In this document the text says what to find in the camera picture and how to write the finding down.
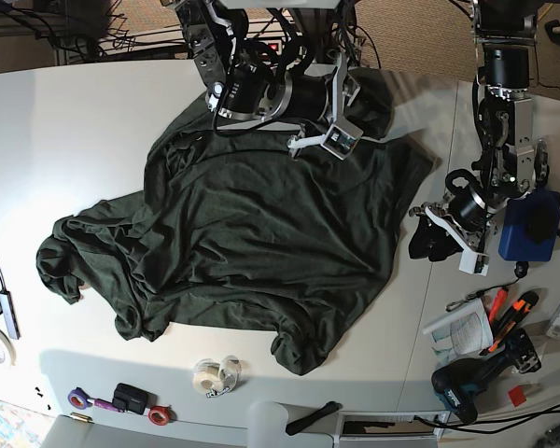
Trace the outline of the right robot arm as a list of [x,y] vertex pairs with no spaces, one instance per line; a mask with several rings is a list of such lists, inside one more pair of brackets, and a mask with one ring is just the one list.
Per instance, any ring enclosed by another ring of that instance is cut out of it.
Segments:
[[296,123],[287,147],[346,159],[362,130],[345,115],[360,85],[352,1],[164,1],[179,20],[213,120]]

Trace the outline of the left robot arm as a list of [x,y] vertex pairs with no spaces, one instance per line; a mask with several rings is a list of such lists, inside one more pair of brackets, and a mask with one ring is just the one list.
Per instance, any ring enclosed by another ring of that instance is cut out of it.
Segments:
[[536,43],[540,1],[474,1],[472,36],[477,73],[473,121],[481,154],[470,168],[445,177],[443,198],[411,209],[418,217],[411,259],[442,261],[460,254],[459,269],[485,275],[494,217],[530,195],[548,174],[546,156],[533,144],[529,49]]

